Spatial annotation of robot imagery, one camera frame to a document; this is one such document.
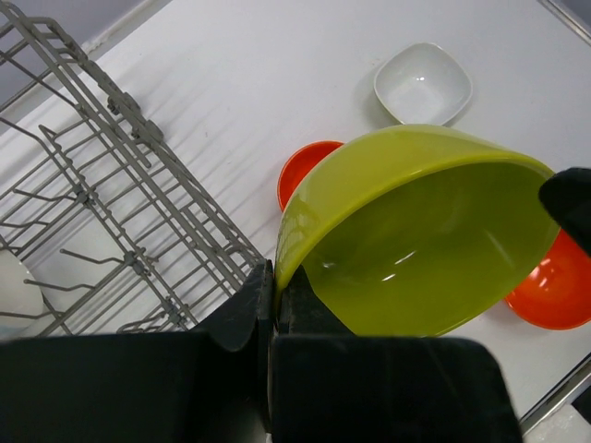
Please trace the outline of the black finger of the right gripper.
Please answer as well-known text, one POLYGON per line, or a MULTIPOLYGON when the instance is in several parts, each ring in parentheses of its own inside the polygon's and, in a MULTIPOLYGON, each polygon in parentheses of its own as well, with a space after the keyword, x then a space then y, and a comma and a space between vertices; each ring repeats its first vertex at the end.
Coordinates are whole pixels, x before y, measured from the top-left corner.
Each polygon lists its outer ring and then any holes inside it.
POLYGON ((538 198, 548 215, 590 256, 590 169, 572 167, 552 175, 540 187, 538 198))

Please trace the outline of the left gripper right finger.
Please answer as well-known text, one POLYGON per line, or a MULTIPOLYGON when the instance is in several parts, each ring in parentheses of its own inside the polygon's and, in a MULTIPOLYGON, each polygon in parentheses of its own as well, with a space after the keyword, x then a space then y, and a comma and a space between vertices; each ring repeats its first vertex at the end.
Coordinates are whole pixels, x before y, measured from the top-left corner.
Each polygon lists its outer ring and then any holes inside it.
POLYGON ((270 356, 276 442, 519 442, 500 366, 461 338, 357 337, 299 269, 270 356))

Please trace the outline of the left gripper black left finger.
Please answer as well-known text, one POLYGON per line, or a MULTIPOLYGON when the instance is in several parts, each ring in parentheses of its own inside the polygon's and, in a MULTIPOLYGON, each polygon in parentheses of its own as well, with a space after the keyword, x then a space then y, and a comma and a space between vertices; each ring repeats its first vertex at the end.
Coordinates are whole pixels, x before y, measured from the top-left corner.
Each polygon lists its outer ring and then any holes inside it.
POLYGON ((270 428, 273 269, 261 261, 195 328, 1 347, 5 442, 234 442, 270 428))

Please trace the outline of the lime green bowl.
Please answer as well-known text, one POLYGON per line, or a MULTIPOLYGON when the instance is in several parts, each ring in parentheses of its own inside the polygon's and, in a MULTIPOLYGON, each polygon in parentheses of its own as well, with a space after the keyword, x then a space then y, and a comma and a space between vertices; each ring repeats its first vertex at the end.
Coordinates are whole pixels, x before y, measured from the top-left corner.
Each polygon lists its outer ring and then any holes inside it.
POLYGON ((390 126, 343 144, 283 210, 276 293, 299 270, 359 336, 438 336, 515 289, 558 224, 543 162, 445 126, 390 126))

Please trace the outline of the grey wire dish rack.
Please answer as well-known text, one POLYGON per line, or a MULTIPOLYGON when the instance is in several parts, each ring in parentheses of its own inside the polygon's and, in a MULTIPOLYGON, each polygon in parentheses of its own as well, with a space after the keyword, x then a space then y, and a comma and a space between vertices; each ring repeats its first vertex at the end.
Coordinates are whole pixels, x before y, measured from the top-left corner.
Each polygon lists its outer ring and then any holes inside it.
POLYGON ((27 336, 188 330, 259 251, 53 19, 1 5, 1 251, 39 287, 27 336))

